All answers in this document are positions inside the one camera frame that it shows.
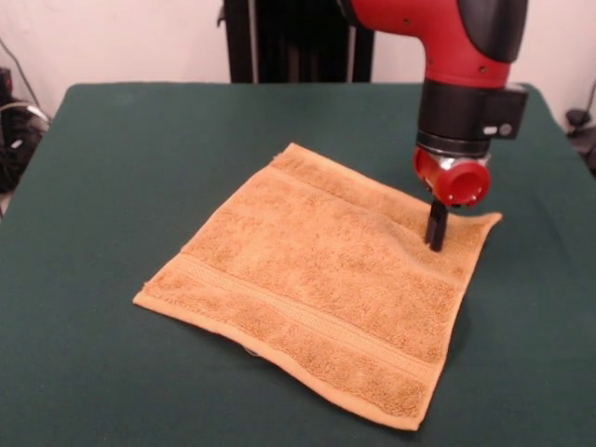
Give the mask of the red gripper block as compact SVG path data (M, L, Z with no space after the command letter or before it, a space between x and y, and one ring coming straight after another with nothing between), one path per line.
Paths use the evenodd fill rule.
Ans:
M439 252L448 221L448 207L473 206L484 199L491 185L491 156L441 156L417 146L413 164L417 177L427 186L433 200L427 219L425 243Z

